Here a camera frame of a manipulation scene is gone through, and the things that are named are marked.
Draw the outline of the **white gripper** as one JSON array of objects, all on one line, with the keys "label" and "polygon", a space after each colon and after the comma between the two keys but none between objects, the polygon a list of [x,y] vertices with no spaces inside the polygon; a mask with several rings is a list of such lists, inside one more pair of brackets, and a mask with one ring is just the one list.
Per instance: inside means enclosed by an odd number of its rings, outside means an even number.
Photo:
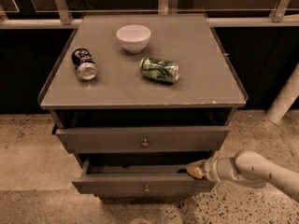
[{"label": "white gripper", "polygon": [[192,162],[186,165],[186,171],[192,177],[202,179],[205,177],[210,182],[221,182],[218,174],[218,158],[211,157],[209,159]]}]

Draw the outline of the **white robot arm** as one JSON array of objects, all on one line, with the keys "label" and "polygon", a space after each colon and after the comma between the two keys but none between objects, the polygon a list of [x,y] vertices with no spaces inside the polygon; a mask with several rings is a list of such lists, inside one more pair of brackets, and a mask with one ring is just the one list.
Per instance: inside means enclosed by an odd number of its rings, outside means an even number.
[{"label": "white robot arm", "polygon": [[231,181],[249,188],[271,184],[299,203],[299,174],[283,168],[252,150],[243,150],[231,158],[209,158],[186,165],[192,177],[210,182]]}]

